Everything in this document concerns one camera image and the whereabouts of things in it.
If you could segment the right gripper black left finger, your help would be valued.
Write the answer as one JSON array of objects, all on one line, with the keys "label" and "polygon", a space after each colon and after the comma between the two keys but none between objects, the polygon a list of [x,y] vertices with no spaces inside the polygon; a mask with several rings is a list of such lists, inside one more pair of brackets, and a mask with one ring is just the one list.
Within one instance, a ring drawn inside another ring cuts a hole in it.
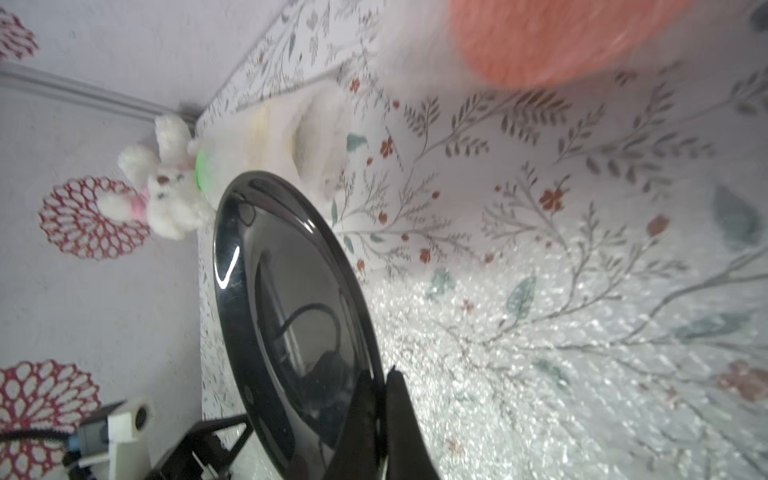
[{"label": "right gripper black left finger", "polygon": [[372,480],[378,478],[376,396],[370,373],[356,382],[348,415],[325,480]]}]

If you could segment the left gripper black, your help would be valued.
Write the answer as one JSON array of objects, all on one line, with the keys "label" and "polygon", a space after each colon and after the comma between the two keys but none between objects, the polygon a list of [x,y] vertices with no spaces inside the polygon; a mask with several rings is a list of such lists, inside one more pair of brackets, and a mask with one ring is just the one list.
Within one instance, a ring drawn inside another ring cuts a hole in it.
[{"label": "left gripper black", "polygon": [[[217,433],[242,426],[243,432],[231,448]],[[245,414],[196,423],[146,475],[146,480],[231,479],[232,465],[253,428]]]}]

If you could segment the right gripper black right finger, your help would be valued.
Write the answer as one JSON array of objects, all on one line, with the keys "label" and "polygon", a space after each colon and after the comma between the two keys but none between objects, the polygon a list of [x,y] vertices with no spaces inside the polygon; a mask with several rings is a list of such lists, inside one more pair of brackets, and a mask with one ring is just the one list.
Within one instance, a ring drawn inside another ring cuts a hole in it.
[{"label": "right gripper black right finger", "polygon": [[387,375],[386,437],[387,479],[440,479],[426,449],[405,377],[395,368]]}]

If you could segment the dark grey plate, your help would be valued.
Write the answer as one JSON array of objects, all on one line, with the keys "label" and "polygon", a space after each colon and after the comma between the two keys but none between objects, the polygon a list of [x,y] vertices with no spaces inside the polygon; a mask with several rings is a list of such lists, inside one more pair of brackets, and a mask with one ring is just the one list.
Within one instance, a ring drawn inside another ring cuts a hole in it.
[{"label": "dark grey plate", "polygon": [[320,479],[354,391],[383,410],[385,379],[360,284],[327,222],[296,187],[246,172],[213,235],[218,318],[251,426],[286,479]]}]

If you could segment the clear bubble wrap sheet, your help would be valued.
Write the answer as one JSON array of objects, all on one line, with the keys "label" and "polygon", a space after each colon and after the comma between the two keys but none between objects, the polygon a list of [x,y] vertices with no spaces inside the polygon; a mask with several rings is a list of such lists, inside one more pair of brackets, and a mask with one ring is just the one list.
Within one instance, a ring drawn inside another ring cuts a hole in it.
[{"label": "clear bubble wrap sheet", "polygon": [[641,228],[338,237],[451,479],[763,479],[767,243]]}]

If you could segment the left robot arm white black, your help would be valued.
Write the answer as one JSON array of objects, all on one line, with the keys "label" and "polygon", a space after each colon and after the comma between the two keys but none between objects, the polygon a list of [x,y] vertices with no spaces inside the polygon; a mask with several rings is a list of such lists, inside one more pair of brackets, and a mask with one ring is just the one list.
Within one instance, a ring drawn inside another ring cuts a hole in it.
[{"label": "left robot arm white black", "polygon": [[243,415],[200,421],[156,464],[144,436],[148,410],[96,416],[73,432],[51,429],[1,434],[1,477],[41,479],[59,466],[66,479],[230,479],[251,436]]}]

